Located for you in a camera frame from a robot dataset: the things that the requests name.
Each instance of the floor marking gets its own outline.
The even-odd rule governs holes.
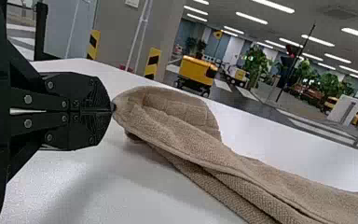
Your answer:
[[[14,36],[10,36],[10,38],[14,39],[14,40],[17,40],[17,41],[20,41],[22,43],[34,46],[34,39],[32,39],[32,38],[14,37]]]
[[[7,29],[36,32],[36,28],[32,26],[21,26],[10,23],[7,23]]]
[[[288,112],[283,111],[283,110],[280,110],[280,109],[277,109],[277,110],[278,110],[279,112],[283,113],[284,115],[289,116],[289,117],[292,117],[292,118],[294,118],[294,119],[299,119],[299,120],[301,120],[301,121],[303,121],[303,122],[306,122],[306,123],[308,123],[308,124],[313,124],[313,125],[318,126],[318,127],[320,127],[320,128],[324,128],[324,129],[326,129],[326,130],[328,130],[328,131],[331,131],[331,132],[333,132],[333,133],[339,133],[339,134],[345,135],[345,136],[347,136],[347,137],[353,138],[353,136],[351,136],[350,134],[345,133],[345,132],[343,132],[343,131],[340,131],[340,130],[338,130],[338,129],[335,129],[335,128],[332,128],[332,127],[329,127],[329,126],[320,124],[320,123],[315,122],[315,121],[313,121],[313,120],[301,118],[300,116],[297,116],[297,115],[288,113]]]
[[[292,121],[296,126],[301,127],[303,129],[306,129],[306,130],[309,130],[309,131],[312,131],[314,133],[319,133],[321,135],[328,136],[330,138],[336,139],[338,141],[341,141],[341,142],[344,142],[344,143],[347,143],[347,144],[350,144],[350,145],[352,145],[353,142],[354,142],[353,140],[348,139],[346,137],[342,137],[340,135],[336,135],[334,133],[330,133],[330,132],[324,131],[322,129],[315,128],[315,127],[310,126],[310,125],[308,125],[306,123],[302,123],[302,122],[294,120],[294,119],[289,119],[289,120]]]
[[[249,98],[249,99],[252,99],[252,100],[255,100],[255,101],[259,101],[257,98],[255,98],[249,91],[247,91],[246,89],[244,88],[241,88],[241,87],[237,87],[237,90],[241,92],[242,96],[246,97],[246,98]]]
[[[218,79],[214,80],[214,84],[216,85],[216,87],[223,89],[225,91],[231,91],[231,88],[228,86],[228,84],[224,81],[220,81]]]

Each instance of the yellow cart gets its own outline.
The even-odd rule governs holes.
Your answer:
[[[185,56],[179,70],[179,79],[173,85],[178,89],[188,87],[199,91],[203,97],[209,97],[217,67],[212,63]]]

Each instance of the beige towel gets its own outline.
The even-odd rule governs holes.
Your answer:
[[[358,193],[235,154],[221,142],[216,119],[200,99],[142,87],[114,103],[119,125],[249,223],[358,223]]]

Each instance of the white table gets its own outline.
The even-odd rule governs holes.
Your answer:
[[[39,72],[101,79],[111,98],[163,86],[83,59],[33,63]],[[326,185],[358,191],[358,150],[206,100],[237,153]],[[114,121],[97,147],[39,151],[7,184],[0,223],[243,223]]]

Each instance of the sign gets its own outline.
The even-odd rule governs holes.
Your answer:
[[[139,0],[126,0],[126,4],[130,7],[138,7],[139,6]]]
[[[214,37],[216,37],[216,39],[221,39],[222,36],[223,36],[223,31],[216,31],[216,32],[213,32],[213,35]]]

